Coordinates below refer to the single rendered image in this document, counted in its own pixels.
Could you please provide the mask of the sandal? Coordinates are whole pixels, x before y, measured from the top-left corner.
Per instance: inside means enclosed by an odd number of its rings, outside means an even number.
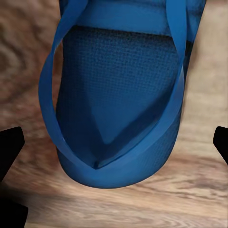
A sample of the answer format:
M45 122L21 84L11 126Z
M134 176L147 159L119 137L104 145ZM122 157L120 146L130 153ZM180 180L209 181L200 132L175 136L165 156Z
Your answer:
M117 189L155 174L175 145L207 0L59 0L38 98L64 172ZM57 106L54 54L63 41Z

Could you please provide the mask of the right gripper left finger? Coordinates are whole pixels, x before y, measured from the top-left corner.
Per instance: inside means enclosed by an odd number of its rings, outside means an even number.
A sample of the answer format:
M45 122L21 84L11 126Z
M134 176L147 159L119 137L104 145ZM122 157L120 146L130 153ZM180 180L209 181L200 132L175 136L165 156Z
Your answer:
M25 144L20 126L0 132L0 183Z

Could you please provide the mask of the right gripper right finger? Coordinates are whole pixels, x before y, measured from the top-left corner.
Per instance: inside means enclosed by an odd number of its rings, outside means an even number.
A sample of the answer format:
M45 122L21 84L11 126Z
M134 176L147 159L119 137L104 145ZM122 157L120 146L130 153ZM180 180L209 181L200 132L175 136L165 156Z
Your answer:
M217 126L214 133L213 143L228 164L228 128Z

